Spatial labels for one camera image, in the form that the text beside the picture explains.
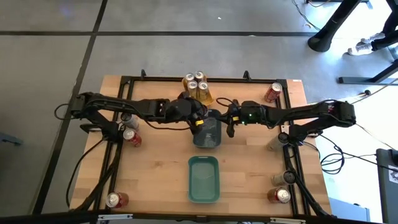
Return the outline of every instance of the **teal container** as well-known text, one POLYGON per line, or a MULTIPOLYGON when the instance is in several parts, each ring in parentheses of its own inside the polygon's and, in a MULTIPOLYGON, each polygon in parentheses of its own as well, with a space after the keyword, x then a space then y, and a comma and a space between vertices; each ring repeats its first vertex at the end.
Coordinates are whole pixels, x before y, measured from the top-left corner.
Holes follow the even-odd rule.
POLYGON ((220 197, 220 171, 213 156, 194 156, 188 161, 188 197, 195 203, 214 203, 220 197))

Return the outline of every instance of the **beer can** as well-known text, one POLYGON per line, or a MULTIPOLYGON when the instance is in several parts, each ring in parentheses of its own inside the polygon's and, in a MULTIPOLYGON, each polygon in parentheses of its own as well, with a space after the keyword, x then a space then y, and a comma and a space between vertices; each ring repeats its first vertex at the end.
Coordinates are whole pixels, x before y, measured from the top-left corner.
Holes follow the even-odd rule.
POLYGON ((270 189, 267 198, 271 203, 287 203, 290 201, 290 193, 283 187, 270 189))
POLYGON ((270 151, 278 151, 287 143, 289 143, 289 135, 286 133, 279 133, 275 138, 269 141, 266 148, 270 151))
POLYGON ((202 71, 195 72, 195 80, 200 83, 202 81, 206 81, 205 74, 202 71))
POLYGON ((294 173, 290 170, 287 170, 281 174, 277 174, 271 177, 271 182, 275 187, 294 184, 295 181, 296 178, 294 176, 294 173))
POLYGON ((197 91, 198 91, 198 83, 196 81, 190 81, 190 82, 188 82, 187 88, 188 88, 189 95, 191 97, 196 98, 197 91))
POLYGON ((106 205, 109 208, 121 208, 129 203, 129 196, 121 192, 113 192, 106 197, 106 205))
POLYGON ((131 113, 122 113, 120 118, 122 119, 122 123, 124 125, 126 125, 127 128, 132 128, 132 129, 138 131, 139 123, 138 123, 137 116, 135 116, 131 113))
POLYGON ((207 82, 202 81, 198 84, 198 99, 199 100, 205 100, 207 99, 207 95, 209 93, 209 85, 207 82))
POLYGON ((281 92, 282 92, 282 85, 280 83, 273 83, 269 87, 267 93, 264 95, 264 99, 268 103, 273 103, 278 98, 281 92))
POLYGON ((139 147, 142 143, 141 136, 133 129, 126 129, 123 132, 123 138, 132 143, 134 147, 139 147))
POLYGON ((194 80, 195 80, 195 75, 194 74, 188 73, 188 74, 185 75, 185 77, 183 79, 183 85, 184 85, 185 91, 188 90, 188 88, 187 88, 188 82, 194 81, 194 80))

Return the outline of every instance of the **table leg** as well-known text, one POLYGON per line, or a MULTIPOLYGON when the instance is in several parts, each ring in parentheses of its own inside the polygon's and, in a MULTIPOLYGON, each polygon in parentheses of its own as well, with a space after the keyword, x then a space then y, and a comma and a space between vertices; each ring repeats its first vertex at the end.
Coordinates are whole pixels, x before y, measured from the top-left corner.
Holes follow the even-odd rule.
POLYGON ((344 0, 326 25, 313 37, 309 38, 308 46, 317 52, 326 52, 336 31, 352 13, 361 0, 344 0))

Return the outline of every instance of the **sneaker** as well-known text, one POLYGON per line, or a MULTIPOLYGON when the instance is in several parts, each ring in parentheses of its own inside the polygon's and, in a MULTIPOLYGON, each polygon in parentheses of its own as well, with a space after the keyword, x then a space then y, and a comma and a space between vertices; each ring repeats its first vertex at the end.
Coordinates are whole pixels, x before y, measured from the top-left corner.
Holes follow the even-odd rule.
POLYGON ((357 47, 352 47, 348 49, 348 53, 350 55, 358 56, 358 55, 366 55, 372 53, 372 45, 364 44, 357 47))
POLYGON ((364 43, 364 44, 370 44, 374 40, 383 39, 385 37, 386 37, 386 35, 384 35, 383 33, 377 33, 377 34, 374 34, 373 36, 371 36, 369 38, 362 38, 361 42, 364 43))

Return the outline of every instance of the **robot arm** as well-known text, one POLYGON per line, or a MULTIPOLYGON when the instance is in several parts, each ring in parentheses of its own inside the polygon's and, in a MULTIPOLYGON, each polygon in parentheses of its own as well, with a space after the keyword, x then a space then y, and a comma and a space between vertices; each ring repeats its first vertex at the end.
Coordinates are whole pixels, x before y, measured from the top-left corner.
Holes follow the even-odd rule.
POLYGON ((99 110, 131 113, 147 122, 158 122, 159 124, 184 121, 187 122, 193 134, 201 130, 199 124, 207 114, 206 106, 184 94, 173 101, 169 99, 134 101, 103 96, 99 93, 79 94, 72 104, 72 116, 78 119, 88 119, 94 126, 100 128, 103 135, 110 141, 117 139, 119 126, 116 122, 108 121, 98 112, 99 110))
POLYGON ((238 102, 234 101, 228 106, 228 111, 218 119, 228 124, 228 136, 233 137, 234 126, 237 124, 263 124, 268 128, 274 128, 286 121, 307 118, 317 119, 304 125, 290 126, 290 141, 303 141, 308 134, 321 134, 322 130, 332 126, 347 128, 356 122, 354 106, 335 100, 291 109, 273 108, 254 101, 244 101, 242 105, 238 105, 238 102))

